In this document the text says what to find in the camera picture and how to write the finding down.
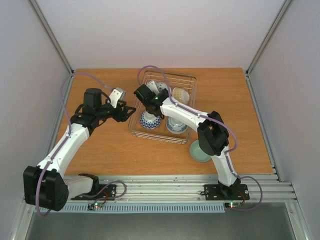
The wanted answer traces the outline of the pink scale pattern bowl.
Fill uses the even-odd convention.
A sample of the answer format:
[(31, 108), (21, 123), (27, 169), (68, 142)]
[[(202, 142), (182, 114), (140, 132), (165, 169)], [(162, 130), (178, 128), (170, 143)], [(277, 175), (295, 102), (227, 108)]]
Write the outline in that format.
[(159, 91), (162, 91), (164, 89), (168, 90), (168, 86), (164, 82), (158, 82), (157, 83), (157, 88), (158, 88)]

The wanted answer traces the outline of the red patterned bowl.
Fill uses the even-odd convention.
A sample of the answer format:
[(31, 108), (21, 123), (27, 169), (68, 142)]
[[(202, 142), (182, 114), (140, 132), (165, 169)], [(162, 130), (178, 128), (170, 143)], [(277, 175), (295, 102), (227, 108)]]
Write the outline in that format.
[(158, 128), (161, 122), (162, 119), (160, 116), (154, 116), (147, 111), (144, 111), (139, 118), (140, 125), (147, 130), (154, 130)]

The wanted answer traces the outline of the yellow sun bowl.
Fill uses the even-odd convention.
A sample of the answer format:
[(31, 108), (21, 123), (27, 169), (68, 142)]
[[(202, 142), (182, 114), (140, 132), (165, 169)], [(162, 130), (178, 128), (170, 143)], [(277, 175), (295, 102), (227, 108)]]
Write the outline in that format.
[(180, 103), (185, 104), (185, 105), (187, 105), (190, 100), (190, 96), (189, 96), (188, 92), (180, 87), (175, 87), (173, 89), (172, 97), (175, 98)]

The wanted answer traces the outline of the blue floral bowl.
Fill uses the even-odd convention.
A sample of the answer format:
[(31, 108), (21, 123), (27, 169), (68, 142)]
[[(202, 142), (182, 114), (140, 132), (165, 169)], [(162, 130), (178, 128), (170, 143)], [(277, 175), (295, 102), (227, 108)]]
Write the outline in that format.
[(166, 120), (166, 128), (172, 134), (179, 135), (183, 134), (188, 126), (175, 118), (168, 117)]

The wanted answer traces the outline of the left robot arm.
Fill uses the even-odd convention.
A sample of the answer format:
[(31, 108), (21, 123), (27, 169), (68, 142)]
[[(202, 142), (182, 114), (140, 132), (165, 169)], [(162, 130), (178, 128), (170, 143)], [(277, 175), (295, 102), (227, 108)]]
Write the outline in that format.
[(96, 199), (101, 193), (97, 176), (81, 173), (64, 180), (65, 172), (81, 147), (93, 131), (108, 119), (126, 122), (135, 112), (134, 107), (124, 101), (126, 92), (117, 87), (110, 95), (99, 88), (88, 88), (83, 103), (70, 118), (68, 127), (51, 152), (37, 164), (28, 166), (23, 172), (24, 200), (36, 206), (60, 211), (69, 199), (83, 196)]

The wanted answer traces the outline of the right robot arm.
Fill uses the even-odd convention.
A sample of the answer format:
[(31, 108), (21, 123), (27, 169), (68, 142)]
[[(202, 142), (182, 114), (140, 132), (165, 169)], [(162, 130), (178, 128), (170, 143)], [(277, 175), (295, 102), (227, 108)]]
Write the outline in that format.
[(133, 94), (149, 114), (174, 118), (193, 129), (197, 133), (200, 149), (214, 163), (222, 198), (230, 200), (238, 193), (241, 180), (230, 159), (230, 152), (235, 148), (229, 149), (229, 135), (233, 132), (223, 123), (218, 112), (193, 109), (173, 98), (167, 89), (155, 93), (145, 84), (140, 85)]

